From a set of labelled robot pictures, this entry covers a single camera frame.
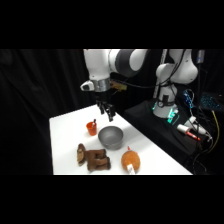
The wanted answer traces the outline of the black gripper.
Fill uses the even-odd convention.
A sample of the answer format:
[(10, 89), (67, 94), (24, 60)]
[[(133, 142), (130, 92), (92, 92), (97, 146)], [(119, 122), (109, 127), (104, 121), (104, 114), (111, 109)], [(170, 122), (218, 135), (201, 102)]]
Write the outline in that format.
[(113, 121), (113, 117), (116, 115), (115, 112), (115, 106), (111, 105), (111, 91), (107, 90), (104, 92), (96, 92), (95, 93), (96, 97), (96, 103), (100, 109), (101, 114), (104, 114), (106, 112), (105, 107), (107, 106), (107, 114), (109, 121)]

